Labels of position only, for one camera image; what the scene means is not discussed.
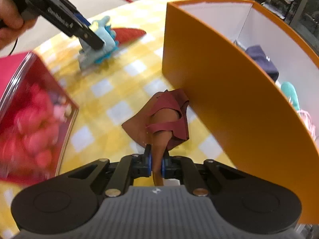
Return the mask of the person's left hand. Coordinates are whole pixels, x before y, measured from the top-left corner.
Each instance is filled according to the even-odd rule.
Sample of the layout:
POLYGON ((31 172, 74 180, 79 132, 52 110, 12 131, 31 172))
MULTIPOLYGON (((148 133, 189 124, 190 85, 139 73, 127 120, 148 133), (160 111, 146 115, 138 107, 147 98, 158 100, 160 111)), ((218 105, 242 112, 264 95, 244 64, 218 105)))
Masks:
POLYGON ((15 41, 25 31, 31 29, 37 18, 24 21, 13 0, 1 0, 1 20, 6 27, 1 28, 1 50, 15 41))

